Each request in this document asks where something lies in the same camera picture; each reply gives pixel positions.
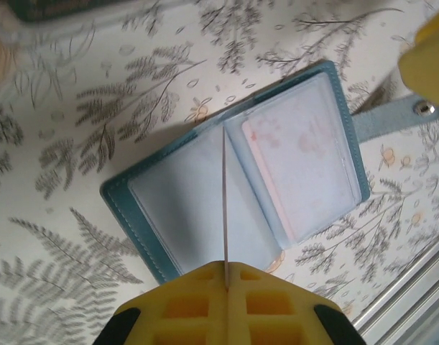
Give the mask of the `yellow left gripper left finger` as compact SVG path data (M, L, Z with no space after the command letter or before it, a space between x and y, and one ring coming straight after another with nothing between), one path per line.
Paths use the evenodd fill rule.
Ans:
M224 263L208 263L119 306L94 344L227 344Z

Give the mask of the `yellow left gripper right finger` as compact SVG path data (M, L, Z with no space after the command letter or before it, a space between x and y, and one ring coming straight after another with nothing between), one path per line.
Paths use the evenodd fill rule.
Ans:
M332 300L239 262L228 264L229 344L364 344Z

